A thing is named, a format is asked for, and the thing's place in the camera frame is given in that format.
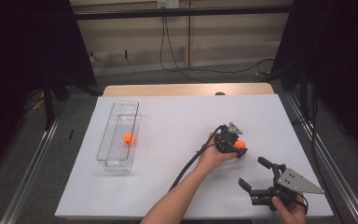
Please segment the human hand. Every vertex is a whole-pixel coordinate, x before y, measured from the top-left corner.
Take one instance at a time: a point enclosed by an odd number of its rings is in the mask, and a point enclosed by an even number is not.
[[[304,202],[301,195],[296,195],[296,200],[300,203]],[[272,197],[272,203],[277,211],[281,214],[281,224],[305,224],[305,208],[298,203],[290,203],[287,207],[277,196]]]
[[[223,161],[229,161],[237,157],[237,153],[221,153],[214,145],[214,137],[207,143],[209,146],[200,155],[199,162],[197,164],[198,169],[202,169],[206,172],[211,172],[213,169],[219,167]]]

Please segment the human arm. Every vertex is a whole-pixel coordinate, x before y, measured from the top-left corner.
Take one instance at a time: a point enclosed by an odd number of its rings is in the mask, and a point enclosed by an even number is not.
[[[304,202],[301,197],[302,193],[298,193],[296,200],[300,203]],[[272,197],[272,203],[281,215],[281,224],[306,224],[305,208],[298,203],[290,203],[287,207],[277,197]]]
[[[220,153],[212,145],[199,158],[194,168],[178,185],[164,195],[146,214],[142,224],[180,223],[202,181],[224,161],[234,159],[236,153]]]

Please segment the white table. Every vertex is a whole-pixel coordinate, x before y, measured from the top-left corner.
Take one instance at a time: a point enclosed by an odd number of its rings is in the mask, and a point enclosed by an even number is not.
[[[142,114],[132,170],[106,172],[96,161],[114,101],[138,101]],[[170,188],[186,163],[219,125],[234,122],[249,148],[202,183],[185,218],[272,218],[267,206],[253,206],[239,177],[254,189],[272,185],[265,157],[285,163],[317,184],[278,95],[100,97],[55,216],[70,219],[141,219]],[[324,195],[305,194],[308,217],[329,217]]]

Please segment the transparent bin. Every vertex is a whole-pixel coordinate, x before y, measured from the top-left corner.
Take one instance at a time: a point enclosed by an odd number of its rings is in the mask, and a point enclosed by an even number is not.
[[[97,155],[105,171],[126,172],[132,168],[140,123],[139,102],[114,102]]]

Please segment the ball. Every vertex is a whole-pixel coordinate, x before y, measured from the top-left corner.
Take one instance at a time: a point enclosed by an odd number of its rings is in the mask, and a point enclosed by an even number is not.
[[[126,145],[129,145],[131,143],[131,141],[133,141],[132,134],[131,133],[124,134],[123,141]]]
[[[245,144],[245,142],[243,142],[241,140],[237,140],[234,143],[234,147],[236,147],[236,148],[246,148],[246,144]]]

